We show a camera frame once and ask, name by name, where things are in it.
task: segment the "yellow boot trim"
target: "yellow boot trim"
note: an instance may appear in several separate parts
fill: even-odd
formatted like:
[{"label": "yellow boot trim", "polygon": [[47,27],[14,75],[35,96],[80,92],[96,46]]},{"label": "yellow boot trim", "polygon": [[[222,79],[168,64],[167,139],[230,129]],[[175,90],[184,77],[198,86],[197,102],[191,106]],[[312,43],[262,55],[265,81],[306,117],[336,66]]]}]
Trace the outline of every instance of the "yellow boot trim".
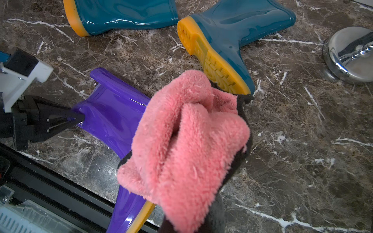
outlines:
[{"label": "yellow boot trim", "polygon": [[89,33],[85,30],[82,21],[80,20],[78,10],[76,9],[75,0],[63,0],[66,17],[72,29],[80,37],[87,37]]},{"label": "yellow boot trim", "polygon": [[150,201],[146,201],[135,220],[131,223],[126,233],[137,233],[145,221],[149,218],[156,205]]},{"label": "yellow boot trim", "polygon": [[178,35],[189,55],[196,55],[203,72],[226,92],[251,94],[241,76],[210,45],[203,32],[190,16],[178,22]]}]

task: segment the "marble countertop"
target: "marble countertop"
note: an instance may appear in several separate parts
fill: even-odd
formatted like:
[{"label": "marble countertop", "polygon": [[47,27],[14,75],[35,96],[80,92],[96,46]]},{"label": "marble countertop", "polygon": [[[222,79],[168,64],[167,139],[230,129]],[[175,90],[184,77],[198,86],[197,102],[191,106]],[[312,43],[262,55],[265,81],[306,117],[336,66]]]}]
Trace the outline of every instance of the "marble countertop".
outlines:
[{"label": "marble countertop", "polygon": [[[215,2],[179,0],[179,18]],[[245,106],[254,145],[221,191],[226,232],[369,232],[373,86],[324,80],[322,44],[344,27],[373,30],[373,10],[348,0],[279,2],[295,12],[295,25],[241,49],[258,90]],[[95,88],[89,72],[104,67],[151,97],[183,71],[201,69],[176,26],[80,38],[63,1],[0,3],[0,50],[17,46],[54,68],[47,82],[33,83],[26,94],[71,107]],[[119,158],[85,131],[66,130],[30,144],[24,154],[116,200]],[[160,224],[162,218],[157,208],[149,220]]]}]

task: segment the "white marble vein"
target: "white marble vein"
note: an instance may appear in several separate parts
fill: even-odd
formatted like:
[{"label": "white marble vein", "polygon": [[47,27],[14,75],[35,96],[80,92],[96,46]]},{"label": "white marble vein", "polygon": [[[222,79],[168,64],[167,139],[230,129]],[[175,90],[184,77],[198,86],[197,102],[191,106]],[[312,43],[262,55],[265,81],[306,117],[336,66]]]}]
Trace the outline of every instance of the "white marble vein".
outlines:
[{"label": "white marble vein", "polygon": [[286,99],[290,100],[291,102],[293,102],[289,97],[287,97],[286,95],[284,95],[282,92],[278,91],[281,95],[283,95]]},{"label": "white marble vein", "polygon": [[62,62],[62,64],[65,64],[67,65],[68,67],[70,67],[71,69],[73,69],[74,71],[80,73],[81,75],[83,75],[84,77],[88,78],[88,76],[80,71],[78,71],[76,68],[72,67],[70,64],[67,64],[66,62]]},{"label": "white marble vein", "polygon": [[33,155],[30,155],[30,154],[27,154],[27,153],[25,153],[25,152],[23,152],[23,151],[20,151],[19,153],[21,153],[21,154],[23,154],[24,156],[26,156],[26,157],[28,157],[28,158],[30,158],[30,159],[33,159],[33,160],[35,160],[35,161],[42,161],[42,162],[45,162],[45,163],[53,164],[53,163],[49,162],[48,160],[44,160],[44,159],[41,159],[41,158],[37,158],[37,157],[35,157],[35,156],[33,156]]},{"label": "white marble vein", "polygon": [[320,42],[323,42],[323,40],[321,39],[321,36],[320,36],[320,34],[315,30],[315,33],[316,33],[316,35],[317,35],[317,37],[318,37],[318,39],[319,39],[319,41]]},{"label": "white marble vein", "polygon": [[26,21],[26,20],[23,20],[23,19],[8,19],[8,20],[5,20],[4,22],[5,23],[14,23],[15,21],[19,21],[19,22],[23,22],[23,23],[29,23],[29,24],[34,24],[34,25],[37,25],[37,24],[41,24],[41,25],[46,25],[50,28],[54,28],[57,32],[61,33],[62,35],[66,36],[71,42],[74,43],[74,41],[72,40],[72,38],[64,33],[63,31],[61,31],[59,28],[57,27],[70,27],[70,25],[64,25],[64,24],[50,24],[50,23],[46,23],[46,22],[43,22],[43,21],[35,21],[35,22],[32,22],[32,21]]},{"label": "white marble vein", "polygon": [[70,84],[67,83],[67,79],[68,78],[64,78],[63,80],[58,77],[58,75],[53,72],[55,74],[55,76],[57,77],[57,79],[59,81],[61,81],[66,87],[70,88],[70,89],[73,89],[80,97],[82,97],[83,99],[87,99],[86,96],[88,96],[87,94],[84,94],[84,93],[80,93],[80,91],[77,91],[73,86],[71,86]]},{"label": "white marble vein", "polygon": [[316,100],[313,98],[313,96],[311,95],[311,93],[308,91],[307,87],[304,86],[304,89],[306,90],[308,96],[311,98],[313,104],[315,105],[315,107],[317,108],[317,110],[319,111],[320,115],[325,119],[324,117],[324,114],[321,112],[320,108],[319,108],[319,105],[317,104]]},{"label": "white marble vein", "polygon": [[128,40],[129,42],[133,42],[135,45],[137,45],[137,47],[139,47],[138,44],[136,43],[136,41],[137,41],[136,39],[132,39],[132,38],[130,38],[128,36],[125,36],[125,35],[121,35],[121,37],[125,38],[126,41]]},{"label": "white marble vein", "polygon": [[300,43],[300,44],[314,44],[314,45],[323,45],[323,43],[314,43],[308,41],[299,41],[299,40],[287,40],[287,39],[259,39],[260,41],[276,41],[276,42],[289,42],[289,43]]},{"label": "white marble vein", "polygon": [[36,51],[36,54],[39,54],[40,53],[40,50],[41,50],[41,47],[43,46],[44,44],[44,41],[42,41],[39,45],[39,48],[38,48],[38,51]]},{"label": "white marble vein", "polygon": [[280,86],[282,86],[283,82],[285,81],[285,79],[286,79],[286,75],[288,75],[288,72],[287,72],[287,71],[285,71],[284,74],[283,74],[283,77],[282,77],[282,79],[281,79],[281,81],[280,81]]},{"label": "white marble vein", "polygon": [[172,47],[170,50],[172,50],[172,52],[175,52],[176,50],[178,50],[179,48],[184,48],[183,44],[181,43],[178,43],[175,38],[173,38],[170,34],[168,34],[169,37],[171,37],[173,39],[173,41],[176,43],[176,45],[174,47]]},{"label": "white marble vein", "polygon": [[272,81],[269,79],[269,77],[266,75],[268,81],[274,86],[274,84],[272,83]]},{"label": "white marble vein", "polygon": [[348,145],[349,143],[343,143],[343,142],[347,141],[347,142],[357,143],[361,146],[373,147],[373,144],[371,144],[371,143],[363,143],[363,142],[360,142],[358,140],[354,140],[354,139],[350,139],[350,138],[337,138],[336,141],[337,142],[335,142],[334,144],[337,144],[337,145]]},{"label": "white marble vein", "polygon": [[265,91],[261,88],[261,80],[260,80],[260,79],[257,80],[257,89],[254,91],[253,96],[255,96],[255,94],[257,94],[259,91],[260,91],[262,94],[265,93]]},{"label": "white marble vein", "polygon": [[247,208],[246,206],[243,206],[243,205],[237,205],[237,204],[235,204],[235,205],[238,206],[238,207],[240,207],[240,208],[242,208],[242,209],[250,211],[253,214],[259,215],[259,216],[261,216],[263,218],[271,219],[271,220],[279,223],[281,225],[281,227],[282,227],[282,232],[283,233],[286,232],[285,229],[288,226],[292,226],[292,225],[295,225],[295,224],[298,224],[298,225],[301,225],[301,226],[304,226],[304,227],[307,227],[307,228],[311,228],[311,229],[316,230],[318,232],[346,232],[346,233],[350,233],[350,232],[351,233],[352,232],[357,232],[357,233],[369,232],[367,230],[358,230],[358,229],[354,229],[354,228],[325,227],[325,226],[314,227],[314,226],[312,226],[309,223],[305,223],[305,222],[299,221],[297,219],[297,214],[295,212],[291,213],[291,216],[293,217],[293,220],[292,221],[286,221],[283,218],[275,218],[275,217],[273,217],[271,215],[268,215],[268,214],[265,214],[265,213],[253,210],[251,208]]}]

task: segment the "rain boot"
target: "rain boot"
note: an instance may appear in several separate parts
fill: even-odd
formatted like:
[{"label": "rain boot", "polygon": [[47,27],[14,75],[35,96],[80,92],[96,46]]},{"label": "rain boot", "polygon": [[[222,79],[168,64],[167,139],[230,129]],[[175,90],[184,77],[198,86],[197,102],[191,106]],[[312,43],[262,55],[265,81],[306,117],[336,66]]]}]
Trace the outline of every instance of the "rain boot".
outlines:
[{"label": "rain boot", "polygon": [[295,14],[274,0],[220,0],[178,22],[178,35],[207,77],[226,92],[252,94],[255,85],[240,47],[295,23]]},{"label": "rain boot", "polygon": [[66,17],[81,37],[111,29],[146,30],[175,25],[175,0],[63,0]]},{"label": "rain boot", "polygon": [[[92,70],[90,76],[99,84],[91,96],[72,108],[85,115],[78,126],[123,159],[131,150],[132,138],[150,99],[104,68]],[[120,186],[107,233],[138,232],[154,207],[155,204]]]}]

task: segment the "pink towel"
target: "pink towel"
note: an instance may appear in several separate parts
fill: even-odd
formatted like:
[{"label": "pink towel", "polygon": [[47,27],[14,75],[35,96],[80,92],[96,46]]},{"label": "pink towel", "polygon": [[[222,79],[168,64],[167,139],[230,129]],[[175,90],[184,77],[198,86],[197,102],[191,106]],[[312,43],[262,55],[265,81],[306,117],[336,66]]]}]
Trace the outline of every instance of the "pink towel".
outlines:
[{"label": "pink towel", "polygon": [[196,231],[250,136],[236,107],[204,73],[184,72],[150,100],[119,184],[160,205],[178,232]]}]

